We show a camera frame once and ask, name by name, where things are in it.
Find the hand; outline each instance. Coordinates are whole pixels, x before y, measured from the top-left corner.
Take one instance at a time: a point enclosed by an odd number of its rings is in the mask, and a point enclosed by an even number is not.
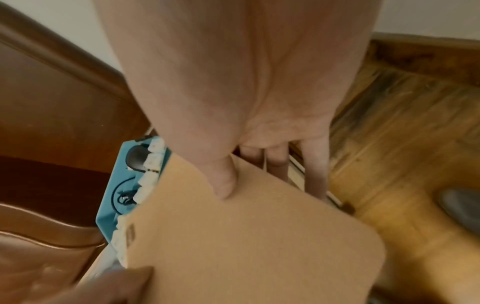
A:
[[[229,156],[287,179],[300,140],[305,190],[327,190],[329,126],[363,58],[379,0],[97,0],[128,84],[167,145],[234,189]]]
[[[112,271],[41,304],[135,304],[151,275],[151,267]]]

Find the brown notebook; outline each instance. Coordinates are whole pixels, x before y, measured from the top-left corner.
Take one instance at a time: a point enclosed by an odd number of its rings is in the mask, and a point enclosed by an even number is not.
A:
[[[361,304],[385,258],[366,225],[234,158],[218,201],[173,155],[125,220],[129,267],[153,265],[144,304]]]

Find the wooden floor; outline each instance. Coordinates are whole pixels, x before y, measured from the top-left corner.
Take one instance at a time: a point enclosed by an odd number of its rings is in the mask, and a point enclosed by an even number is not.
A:
[[[480,303],[480,238],[436,204],[480,189],[480,89],[365,63],[330,134],[330,190],[383,237],[400,303]]]

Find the white wall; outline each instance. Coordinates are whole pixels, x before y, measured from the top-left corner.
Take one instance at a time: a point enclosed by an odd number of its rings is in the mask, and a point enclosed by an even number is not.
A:
[[[0,1],[121,70],[91,0]],[[479,16],[479,0],[384,0],[375,31],[480,40]]]

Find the gray shoe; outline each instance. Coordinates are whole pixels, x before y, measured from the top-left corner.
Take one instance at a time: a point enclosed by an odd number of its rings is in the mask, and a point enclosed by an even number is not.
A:
[[[480,236],[480,191],[447,189],[440,192],[438,204],[457,223]]]

